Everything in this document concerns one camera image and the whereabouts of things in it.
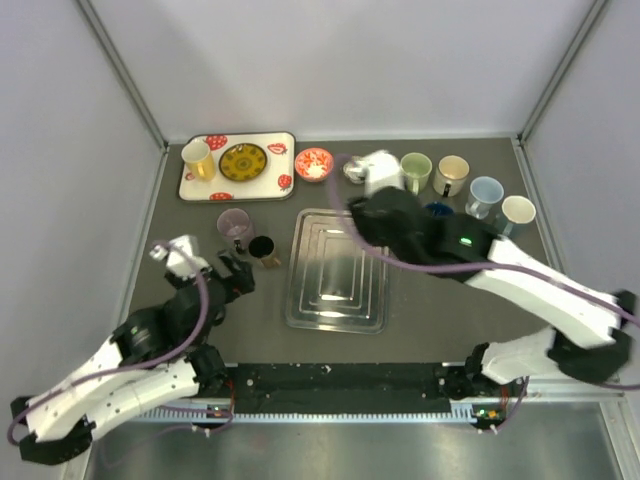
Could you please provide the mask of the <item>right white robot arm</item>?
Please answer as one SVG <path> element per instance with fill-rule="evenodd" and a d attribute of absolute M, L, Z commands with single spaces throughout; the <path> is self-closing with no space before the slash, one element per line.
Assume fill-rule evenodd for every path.
<path fill-rule="evenodd" d="M 560 372 L 603 384 L 631 359 L 624 332 L 634 294 L 586 288 L 535 260 L 489 224 L 464 213 L 433 216 L 411 193 L 385 187 L 348 201 L 359 239 L 393 264 L 494 294 L 545 322 L 537 333 L 484 343 L 466 360 L 466 380 L 487 396 L 520 377 Z"/>

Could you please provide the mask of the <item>dark red brown mug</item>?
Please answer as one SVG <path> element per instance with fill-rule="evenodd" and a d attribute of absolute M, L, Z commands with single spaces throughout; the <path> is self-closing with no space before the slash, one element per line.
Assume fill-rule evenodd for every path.
<path fill-rule="evenodd" d="M 281 265 L 275 243 L 268 236 L 256 236 L 248 245 L 249 254 L 264 268 L 275 268 Z"/>

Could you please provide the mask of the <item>light green mug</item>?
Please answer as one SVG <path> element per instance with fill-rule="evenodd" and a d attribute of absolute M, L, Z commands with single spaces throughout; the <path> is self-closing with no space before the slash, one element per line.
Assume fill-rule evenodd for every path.
<path fill-rule="evenodd" d="M 430 158 L 422 153 L 408 153 L 401 158 L 400 168 L 407 190 L 419 195 L 428 184 L 432 172 Z"/>

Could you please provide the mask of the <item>pale blue footed mug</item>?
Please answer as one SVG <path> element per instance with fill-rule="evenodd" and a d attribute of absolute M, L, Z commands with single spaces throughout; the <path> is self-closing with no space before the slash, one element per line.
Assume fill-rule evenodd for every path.
<path fill-rule="evenodd" d="M 504 187 L 497 179 L 489 176 L 477 177 L 470 183 L 465 212 L 476 219 L 484 220 L 503 196 Z"/>

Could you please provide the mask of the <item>grey blue mug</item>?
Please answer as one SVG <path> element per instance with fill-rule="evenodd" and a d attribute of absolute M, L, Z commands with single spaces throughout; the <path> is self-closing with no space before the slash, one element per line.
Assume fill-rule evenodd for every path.
<path fill-rule="evenodd" d="M 500 236 L 513 238 L 531 224 L 537 215 L 533 202 L 525 196 L 511 195 L 506 197 L 493 221 L 493 226 Z"/>

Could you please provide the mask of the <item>lilac mug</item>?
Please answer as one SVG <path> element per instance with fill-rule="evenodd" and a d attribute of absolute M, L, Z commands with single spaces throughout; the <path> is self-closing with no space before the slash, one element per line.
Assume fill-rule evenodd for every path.
<path fill-rule="evenodd" d="M 255 237 L 251 218 L 240 208 L 223 211 L 216 221 L 216 228 L 238 254 L 244 254 Z"/>

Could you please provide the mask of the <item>dark blue mug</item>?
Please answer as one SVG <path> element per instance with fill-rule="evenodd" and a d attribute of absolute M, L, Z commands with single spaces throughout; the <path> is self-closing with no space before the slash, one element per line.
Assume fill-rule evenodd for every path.
<path fill-rule="evenodd" d="M 431 202 L 424 206 L 426 214 L 431 218 L 447 217 L 454 214 L 454 210 L 441 202 Z"/>

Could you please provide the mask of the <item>cream speckled mug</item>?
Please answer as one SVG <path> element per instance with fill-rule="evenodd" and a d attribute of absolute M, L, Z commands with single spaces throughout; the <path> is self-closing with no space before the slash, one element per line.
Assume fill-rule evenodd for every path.
<path fill-rule="evenodd" d="M 433 179 L 434 191 L 443 198 L 456 196 L 470 173 L 468 162 L 457 155 L 443 157 L 437 164 Z"/>

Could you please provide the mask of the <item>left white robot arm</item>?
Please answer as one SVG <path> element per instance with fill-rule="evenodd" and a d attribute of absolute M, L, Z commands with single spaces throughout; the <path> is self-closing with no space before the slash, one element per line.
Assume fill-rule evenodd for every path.
<path fill-rule="evenodd" d="M 10 426 L 28 430 L 14 443 L 22 460 L 65 463 L 146 411 L 227 389 L 227 368 L 208 336 L 228 304 L 254 291 L 251 264 L 229 250 L 217 254 L 224 272 L 185 248 L 158 245 L 151 256 L 164 264 L 174 295 L 130 314 L 51 390 L 12 401 Z"/>

